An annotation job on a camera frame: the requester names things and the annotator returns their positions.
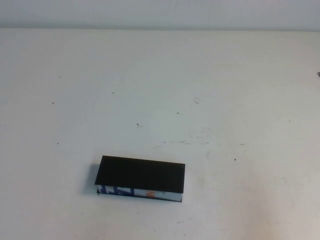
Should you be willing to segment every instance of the white wall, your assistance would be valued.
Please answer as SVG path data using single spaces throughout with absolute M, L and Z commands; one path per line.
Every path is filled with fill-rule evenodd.
M 0 27 L 320 31 L 320 0 L 0 0 Z

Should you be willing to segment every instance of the rectangular box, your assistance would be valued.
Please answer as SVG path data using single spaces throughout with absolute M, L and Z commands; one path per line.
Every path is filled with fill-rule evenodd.
M 102 156 L 95 179 L 100 194 L 182 202 L 185 164 Z

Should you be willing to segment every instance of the orange graphic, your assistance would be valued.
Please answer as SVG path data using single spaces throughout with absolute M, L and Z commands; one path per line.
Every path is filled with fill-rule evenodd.
M 155 191 L 145 191 L 145 195 L 148 198 L 154 198 L 156 196 L 156 192 Z

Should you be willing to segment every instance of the box lid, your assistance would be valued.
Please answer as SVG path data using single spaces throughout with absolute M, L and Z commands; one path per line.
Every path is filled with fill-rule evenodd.
M 96 185 L 183 193 L 185 164 L 102 156 Z

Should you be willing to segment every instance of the box side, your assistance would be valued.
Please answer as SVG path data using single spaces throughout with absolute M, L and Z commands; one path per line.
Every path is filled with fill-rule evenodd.
M 96 185 L 97 193 L 182 202 L 182 193 Z

